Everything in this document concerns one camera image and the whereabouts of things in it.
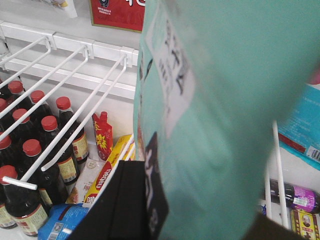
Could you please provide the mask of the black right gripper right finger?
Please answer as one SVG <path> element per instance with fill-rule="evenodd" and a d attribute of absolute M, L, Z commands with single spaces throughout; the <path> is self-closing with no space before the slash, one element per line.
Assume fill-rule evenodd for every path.
<path fill-rule="evenodd" d="M 257 213 L 242 240 L 303 240 L 304 238 L 284 228 L 262 213 Z"/>

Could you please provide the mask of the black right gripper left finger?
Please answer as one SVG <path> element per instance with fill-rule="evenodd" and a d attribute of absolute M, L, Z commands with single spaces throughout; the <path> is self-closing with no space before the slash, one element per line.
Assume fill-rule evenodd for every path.
<path fill-rule="evenodd" d="M 106 189 L 68 239 L 149 239 L 144 166 L 142 161 L 120 161 Z"/>

